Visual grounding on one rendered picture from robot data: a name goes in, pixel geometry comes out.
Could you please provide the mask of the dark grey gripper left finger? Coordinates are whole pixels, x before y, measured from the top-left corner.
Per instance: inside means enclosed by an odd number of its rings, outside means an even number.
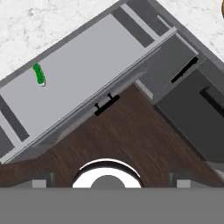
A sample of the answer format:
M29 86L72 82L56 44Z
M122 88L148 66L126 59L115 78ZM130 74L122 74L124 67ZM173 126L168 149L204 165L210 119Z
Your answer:
M55 175L53 171L32 174L30 177L15 184L11 187L17 188L49 188L55 187Z

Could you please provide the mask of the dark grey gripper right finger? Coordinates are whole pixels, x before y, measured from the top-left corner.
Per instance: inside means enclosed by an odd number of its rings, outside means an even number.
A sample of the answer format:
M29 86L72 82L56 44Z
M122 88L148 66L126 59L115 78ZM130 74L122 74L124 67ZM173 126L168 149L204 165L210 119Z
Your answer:
M188 171L170 172L169 181L170 187L174 188L216 187L214 183L196 178L192 173Z

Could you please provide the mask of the open grey drawer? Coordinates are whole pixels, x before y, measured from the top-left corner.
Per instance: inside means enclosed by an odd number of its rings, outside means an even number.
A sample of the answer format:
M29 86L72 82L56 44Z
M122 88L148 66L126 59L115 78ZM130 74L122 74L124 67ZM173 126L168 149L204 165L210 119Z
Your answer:
M0 163L38 156L135 81L177 29L159 34L117 3L30 61L0 87Z

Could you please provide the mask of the closed grey drawer front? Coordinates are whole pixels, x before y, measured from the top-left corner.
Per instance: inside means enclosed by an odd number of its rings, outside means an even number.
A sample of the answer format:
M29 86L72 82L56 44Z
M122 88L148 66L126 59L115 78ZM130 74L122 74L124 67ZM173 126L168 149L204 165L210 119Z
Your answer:
M143 63L143 75L136 83L152 101L156 101L158 95L171 86L172 79L197 54L198 52L176 33Z

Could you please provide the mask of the white and black round thing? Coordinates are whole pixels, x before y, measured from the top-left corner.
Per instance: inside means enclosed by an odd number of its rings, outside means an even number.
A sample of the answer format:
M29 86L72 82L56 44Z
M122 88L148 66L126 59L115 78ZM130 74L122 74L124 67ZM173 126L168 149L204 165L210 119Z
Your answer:
M75 174L72 188L122 190L143 188L140 175L121 160L100 158L84 164Z

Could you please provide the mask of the dark grey cupboard door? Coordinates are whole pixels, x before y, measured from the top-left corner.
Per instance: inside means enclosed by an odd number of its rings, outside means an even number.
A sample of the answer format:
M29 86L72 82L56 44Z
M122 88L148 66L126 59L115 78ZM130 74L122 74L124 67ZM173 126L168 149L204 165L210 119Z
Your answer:
M224 95L224 71L205 60L157 104L157 110L205 160L224 164L224 117L201 95L210 86Z

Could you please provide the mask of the green handled knife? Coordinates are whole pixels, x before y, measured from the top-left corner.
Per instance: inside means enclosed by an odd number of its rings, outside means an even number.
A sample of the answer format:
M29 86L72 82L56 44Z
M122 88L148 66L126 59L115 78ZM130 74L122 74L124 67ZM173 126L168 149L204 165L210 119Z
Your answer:
M44 75L44 72L40 66L39 63L35 63L32 67L32 69L34 70L35 74L36 74L36 78L37 78L37 83L41 86L44 87L46 85L46 77Z

